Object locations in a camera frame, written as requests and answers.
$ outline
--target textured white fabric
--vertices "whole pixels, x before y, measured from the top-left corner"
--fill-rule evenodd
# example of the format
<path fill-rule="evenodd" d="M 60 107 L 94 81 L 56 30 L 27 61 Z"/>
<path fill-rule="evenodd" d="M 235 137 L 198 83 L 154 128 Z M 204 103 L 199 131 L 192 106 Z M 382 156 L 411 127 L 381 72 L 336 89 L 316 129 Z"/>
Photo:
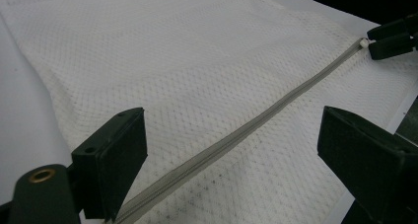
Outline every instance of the textured white fabric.
<path fill-rule="evenodd" d="M 286 10 L 271 0 L 0 0 L 0 10 L 22 53 L 50 92 L 60 129 L 71 149 L 114 114 L 145 109 L 149 157 L 126 200 L 265 111 L 357 39 L 318 14 Z M 361 77 L 368 72 L 356 71 L 348 74 L 354 75 L 349 79 L 339 75 L 336 82 L 341 84 L 332 85 L 330 94 L 318 94 L 330 100 L 361 97 L 363 101 L 351 104 L 335 102 L 353 105 L 348 110 L 375 114 L 375 121 L 387 120 L 411 86 L 412 79 L 402 76 L 415 74 L 377 71 L 383 74 L 377 82 L 363 82 Z M 394 81 L 383 83 L 386 79 Z M 375 83 L 382 87 L 366 90 L 368 93 L 352 88 Z M 391 88 L 399 94 L 387 95 Z M 381 97 L 374 100 L 372 96 Z M 309 209 L 313 222 L 323 220 L 342 191 L 342 185 L 313 150 L 319 105 L 333 101 L 304 98 L 318 102 L 277 115 L 224 162 L 196 177 L 143 220 L 269 222 L 252 219 L 262 215 L 288 223 L 307 205 L 313 208 Z M 290 140 L 277 143 L 280 140 L 274 131 Z M 261 137 L 265 141 L 257 142 Z M 257 144 L 263 150 L 252 149 Z M 283 146 L 280 156 L 287 159 L 282 161 L 273 153 L 270 157 L 268 149 L 274 146 Z M 309 146 L 311 150 L 295 150 L 294 146 Z M 268 159 L 277 170 L 283 170 L 272 175 L 273 182 L 262 173 L 271 164 L 253 166 L 254 162 L 249 162 L 261 164 Z M 307 172 L 304 166 L 313 169 Z M 242 177 L 247 169 L 251 172 Z M 223 177 L 204 183 L 202 179 L 211 174 Z M 220 181 L 226 181 L 225 189 L 217 185 Z M 267 202 L 259 202 L 256 208 L 249 206 L 257 199 L 263 201 L 256 194 L 276 189 L 278 181 L 283 182 L 281 188 L 287 195 L 270 195 L 276 206 L 264 207 Z M 231 192 L 236 184 L 243 186 L 237 187 L 242 198 Z M 189 198 L 200 198 L 185 194 L 186 190 L 195 192 L 207 186 L 217 188 L 195 194 L 213 198 L 205 199 L 202 205 L 217 206 L 215 209 L 185 205 Z M 243 214 L 235 216 L 220 209 L 226 205 Z"/>
<path fill-rule="evenodd" d="M 345 191 L 316 155 L 323 107 L 386 127 L 416 67 L 360 51 L 137 223 L 322 223 Z"/>

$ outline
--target black clamp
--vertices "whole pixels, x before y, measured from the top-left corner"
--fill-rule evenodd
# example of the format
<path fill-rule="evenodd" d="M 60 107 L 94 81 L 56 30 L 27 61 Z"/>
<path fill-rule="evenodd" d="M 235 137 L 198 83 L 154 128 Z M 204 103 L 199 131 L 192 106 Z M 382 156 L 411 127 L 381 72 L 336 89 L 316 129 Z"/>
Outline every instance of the black clamp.
<path fill-rule="evenodd" d="M 319 157 L 356 198 L 343 224 L 411 224 L 418 213 L 418 147 L 344 110 L 325 107 Z"/>
<path fill-rule="evenodd" d="M 111 118 L 72 154 L 73 164 L 47 165 L 23 175 L 0 223 L 80 223 L 114 220 L 147 158 L 144 110 Z"/>
<path fill-rule="evenodd" d="M 374 60 L 394 57 L 418 49 L 418 13 L 367 32 L 373 42 L 369 51 Z"/>

